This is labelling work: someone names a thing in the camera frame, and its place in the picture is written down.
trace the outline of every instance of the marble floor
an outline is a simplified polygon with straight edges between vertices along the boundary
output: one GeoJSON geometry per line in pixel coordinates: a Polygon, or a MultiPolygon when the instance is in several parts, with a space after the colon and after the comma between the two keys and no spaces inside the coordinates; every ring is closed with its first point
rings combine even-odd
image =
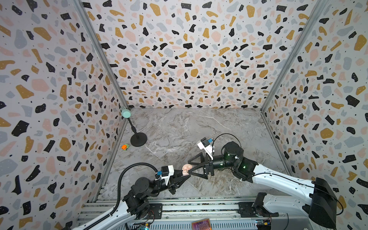
{"type": "MultiPolygon", "coordinates": [[[[138,132],[144,132],[148,141],[144,146],[130,146],[127,151],[119,148],[110,171],[105,189],[99,199],[116,199],[117,181],[120,173],[129,165],[147,162],[158,170],[161,166],[173,165],[181,169],[201,150],[197,142],[203,137],[216,138],[222,133],[235,135],[242,144],[244,156],[264,166],[285,173],[275,146],[266,126],[255,109],[132,109],[131,120],[138,132]]],[[[120,146],[130,144],[133,132],[127,125],[120,146]]],[[[236,141],[230,135],[222,135],[215,142],[215,155],[220,154],[224,144],[236,141]]],[[[121,196],[140,177],[154,179],[154,171],[146,166],[139,166],[127,171],[122,180],[121,196]]],[[[223,197],[255,196],[258,192],[281,195],[273,188],[241,182],[230,170],[215,171],[208,180],[190,177],[176,192],[169,191],[159,197],[223,197]]]]}

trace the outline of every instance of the pink toy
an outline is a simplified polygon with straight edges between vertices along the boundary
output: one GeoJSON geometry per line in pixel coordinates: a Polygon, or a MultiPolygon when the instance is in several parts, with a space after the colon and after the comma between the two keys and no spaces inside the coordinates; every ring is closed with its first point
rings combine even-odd
{"type": "Polygon", "coordinates": [[[183,165],[183,167],[181,168],[181,170],[183,170],[183,176],[189,175],[188,170],[190,170],[192,168],[193,168],[193,165],[191,165],[191,164],[183,165]]]}

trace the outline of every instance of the terrazzo wallpaper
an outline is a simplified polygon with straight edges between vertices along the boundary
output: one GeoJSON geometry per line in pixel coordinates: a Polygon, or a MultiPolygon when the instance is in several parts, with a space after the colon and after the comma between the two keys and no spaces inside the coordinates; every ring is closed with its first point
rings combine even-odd
{"type": "Polygon", "coordinates": [[[70,1],[1,1],[0,36],[0,229],[72,226],[122,126],[117,94],[70,1]]]}
{"type": "Polygon", "coordinates": [[[325,179],[338,229],[368,229],[368,2],[332,1],[265,115],[296,176],[325,179]]]}
{"type": "Polygon", "coordinates": [[[313,0],[82,0],[130,107],[260,107],[313,0]]]}

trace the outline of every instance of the wire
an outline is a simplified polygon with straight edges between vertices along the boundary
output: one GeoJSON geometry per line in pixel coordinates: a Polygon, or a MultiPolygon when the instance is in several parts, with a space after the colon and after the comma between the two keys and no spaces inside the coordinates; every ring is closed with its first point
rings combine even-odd
{"type": "Polygon", "coordinates": [[[158,170],[153,165],[151,165],[149,163],[145,163],[145,162],[140,162],[140,163],[135,163],[135,164],[129,165],[126,169],[124,169],[121,172],[120,177],[119,177],[119,180],[117,182],[117,200],[116,200],[116,205],[115,205],[114,209],[109,214],[105,215],[104,217],[102,217],[101,219],[97,220],[96,222],[94,222],[93,224],[89,225],[88,227],[86,227],[83,230],[88,230],[88,229],[93,228],[94,226],[96,226],[97,224],[99,224],[100,222],[102,222],[103,220],[107,219],[108,217],[110,217],[110,216],[112,216],[114,214],[114,212],[117,210],[117,207],[119,206],[119,203],[120,203],[121,180],[122,180],[124,174],[129,169],[131,169],[131,168],[133,168],[135,166],[139,166],[139,165],[148,166],[148,167],[152,168],[155,172],[158,172],[158,170]]]}
{"type": "Polygon", "coordinates": [[[284,228],[284,230],[287,228],[288,225],[289,225],[289,214],[287,214],[287,224],[286,224],[286,227],[284,228]]]}
{"type": "Polygon", "coordinates": [[[235,137],[235,139],[236,139],[236,140],[238,140],[239,145],[240,145],[240,148],[241,148],[241,143],[240,143],[239,139],[238,139],[236,136],[234,136],[233,134],[230,134],[230,133],[223,133],[223,134],[218,135],[218,136],[214,139],[214,141],[212,142],[212,148],[213,148],[213,145],[214,145],[214,143],[215,143],[216,139],[217,139],[217,138],[219,138],[219,136],[222,136],[222,135],[225,135],[225,134],[227,134],[227,135],[231,135],[231,136],[235,137]]]}
{"type": "MultiPolygon", "coordinates": [[[[257,176],[257,175],[261,175],[261,174],[271,174],[271,173],[258,173],[258,174],[255,174],[255,175],[254,175],[254,176],[252,176],[252,177],[255,177],[255,176],[257,176]]],[[[312,187],[312,186],[309,186],[309,185],[306,185],[306,184],[302,184],[302,183],[300,183],[300,182],[294,181],[294,180],[292,180],[292,179],[289,179],[289,178],[287,178],[287,177],[284,177],[284,176],[281,176],[281,175],[278,175],[278,174],[275,174],[275,173],[273,173],[272,175],[282,177],[282,178],[284,178],[284,179],[290,180],[290,181],[292,181],[292,182],[294,182],[294,183],[297,183],[297,184],[300,184],[300,185],[304,185],[304,186],[306,186],[306,187],[310,187],[310,188],[313,188],[313,189],[317,189],[317,190],[319,190],[319,191],[321,191],[321,192],[323,192],[323,193],[325,193],[325,194],[329,195],[332,199],[336,200],[336,201],[341,205],[342,210],[341,210],[341,212],[340,212],[339,214],[336,214],[336,216],[338,216],[338,215],[340,215],[340,214],[342,214],[342,213],[344,212],[344,207],[343,207],[343,205],[341,204],[341,202],[340,202],[338,199],[336,199],[334,196],[332,196],[331,194],[329,194],[329,193],[327,193],[327,192],[323,191],[322,189],[315,188],[315,187],[312,187]]]]}

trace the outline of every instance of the black stand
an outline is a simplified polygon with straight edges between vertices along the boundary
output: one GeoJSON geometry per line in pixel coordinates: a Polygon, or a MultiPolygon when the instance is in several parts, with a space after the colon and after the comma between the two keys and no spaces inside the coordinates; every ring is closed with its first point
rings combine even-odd
{"type": "Polygon", "coordinates": [[[134,132],[134,135],[130,138],[130,143],[135,147],[144,145],[147,142],[147,136],[142,132],[137,133],[137,129],[133,126],[130,118],[128,118],[128,121],[134,132]]]}

